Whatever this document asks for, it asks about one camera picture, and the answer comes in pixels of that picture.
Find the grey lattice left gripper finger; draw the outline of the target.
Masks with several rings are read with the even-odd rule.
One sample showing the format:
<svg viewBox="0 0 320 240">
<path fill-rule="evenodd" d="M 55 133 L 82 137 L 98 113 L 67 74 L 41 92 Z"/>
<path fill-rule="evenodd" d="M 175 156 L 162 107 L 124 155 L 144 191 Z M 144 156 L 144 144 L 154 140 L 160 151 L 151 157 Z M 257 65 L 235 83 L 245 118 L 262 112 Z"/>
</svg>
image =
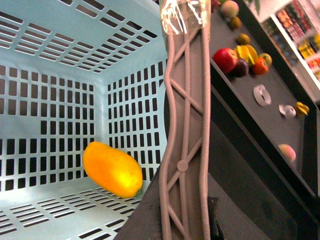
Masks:
<svg viewBox="0 0 320 240">
<path fill-rule="evenodd" d="M 167 146 L 159 169 L 162 238 L 208 240 L 211 121 L 209 0 L 163 0 Z"/>
</svg>

